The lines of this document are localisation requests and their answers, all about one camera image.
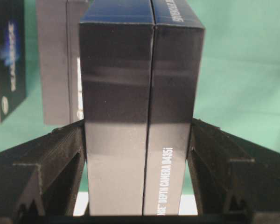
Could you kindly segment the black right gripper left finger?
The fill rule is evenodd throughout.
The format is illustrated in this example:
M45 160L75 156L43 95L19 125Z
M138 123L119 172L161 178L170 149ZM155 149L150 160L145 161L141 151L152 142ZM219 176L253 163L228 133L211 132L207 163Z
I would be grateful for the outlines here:
M71 216L85 154L83 120L0 152L0 217Z

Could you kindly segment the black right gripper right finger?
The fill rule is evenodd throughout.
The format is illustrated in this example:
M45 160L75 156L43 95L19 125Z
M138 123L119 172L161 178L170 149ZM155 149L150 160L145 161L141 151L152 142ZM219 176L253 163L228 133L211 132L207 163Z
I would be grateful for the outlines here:
M193 119L188 164L198 214L280 217L280 153Z

